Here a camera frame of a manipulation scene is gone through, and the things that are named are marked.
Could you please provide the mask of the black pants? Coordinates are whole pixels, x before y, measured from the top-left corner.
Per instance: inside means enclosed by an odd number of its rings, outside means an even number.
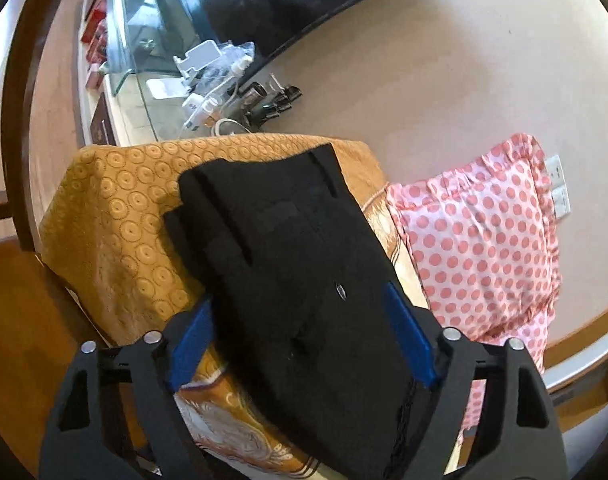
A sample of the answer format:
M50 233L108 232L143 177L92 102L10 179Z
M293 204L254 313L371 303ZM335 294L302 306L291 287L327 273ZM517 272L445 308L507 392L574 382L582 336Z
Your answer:
M389 258L323 144L180 174L164 217L234 378L293 444L351 479L398 479L430 391L384 307Z

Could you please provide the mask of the white wall socket panel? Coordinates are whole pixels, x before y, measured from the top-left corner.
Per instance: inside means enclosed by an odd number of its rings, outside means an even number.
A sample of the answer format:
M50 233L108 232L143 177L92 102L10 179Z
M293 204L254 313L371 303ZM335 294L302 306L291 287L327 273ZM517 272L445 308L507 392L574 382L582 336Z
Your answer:
M572 208L560 156L558 154L552 155L546 159L545 165L551 183L554 214L556 219L561 221L571 213Z

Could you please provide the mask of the white power strip with chargers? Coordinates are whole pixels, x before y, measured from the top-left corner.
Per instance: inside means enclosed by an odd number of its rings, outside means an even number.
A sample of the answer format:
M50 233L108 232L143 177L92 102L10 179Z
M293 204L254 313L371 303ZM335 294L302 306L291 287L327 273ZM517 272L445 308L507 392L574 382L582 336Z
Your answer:
M185 52L183 58L174 57L182 76L187 96L182 110L187 115L183 132L195 132L221 112L231 100L229 90L237 92L239 83L255 58L255 44L217 44L204 40Z

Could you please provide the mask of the large pink polka-dot pillow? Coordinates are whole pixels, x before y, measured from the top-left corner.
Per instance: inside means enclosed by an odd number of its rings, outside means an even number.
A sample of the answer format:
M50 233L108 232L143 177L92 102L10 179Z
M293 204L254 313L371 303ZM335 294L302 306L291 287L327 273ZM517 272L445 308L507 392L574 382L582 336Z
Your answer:
M386 201L438 322L483 344L519 338L543 370L562 278L534 136L513 134L460 168L392 183Z

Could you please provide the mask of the yellow patterned bedspread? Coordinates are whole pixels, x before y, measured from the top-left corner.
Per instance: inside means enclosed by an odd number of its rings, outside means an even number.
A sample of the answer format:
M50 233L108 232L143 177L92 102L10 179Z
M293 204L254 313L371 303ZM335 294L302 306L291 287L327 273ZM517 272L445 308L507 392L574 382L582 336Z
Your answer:
M165 330L177 314L204 302L211 306L164 223L165 214L181 203L180 174L216 159L271 162L323 144L333 147L348 191L391 261L396 288L410 302L423 304L418 276L386 203L381 170L359 142L260 134L85 148L41 223L44 260L72 285L110 348L133 344L150 330ZM211 479L242 466L287 478L351 479L304 452L261 415L220 356L215 328L175 401Z

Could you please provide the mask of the black cylindrical items on cabinet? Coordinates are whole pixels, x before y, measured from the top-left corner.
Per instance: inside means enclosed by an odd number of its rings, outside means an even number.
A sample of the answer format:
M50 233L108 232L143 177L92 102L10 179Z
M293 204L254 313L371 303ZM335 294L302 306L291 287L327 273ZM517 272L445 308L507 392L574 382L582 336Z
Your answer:
M244 119L252 129L258 130L269 120L280 117L293 107L293 104L303 96L303 92L294 84L281 84L274 76L267 81L267 96L257 104L249 107L243 114Z

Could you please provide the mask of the glass-top tv cabinet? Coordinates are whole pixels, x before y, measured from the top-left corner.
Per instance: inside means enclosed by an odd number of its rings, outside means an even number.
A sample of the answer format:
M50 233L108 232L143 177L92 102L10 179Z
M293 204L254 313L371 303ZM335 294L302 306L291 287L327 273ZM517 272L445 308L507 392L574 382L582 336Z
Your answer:
M174 57L197 38L179 0L83 0L78 49L79 110L89 144L129 146L230 133L241 120L237 92L205 126L183 132L187 96Z

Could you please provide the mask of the wooden door frame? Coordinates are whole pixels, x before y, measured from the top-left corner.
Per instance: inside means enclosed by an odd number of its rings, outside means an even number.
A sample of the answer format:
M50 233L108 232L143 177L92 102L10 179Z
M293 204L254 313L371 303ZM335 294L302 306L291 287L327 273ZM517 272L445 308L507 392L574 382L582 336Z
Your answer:
M544 353L544 382L560 429L577 427L608 405L608 309Z

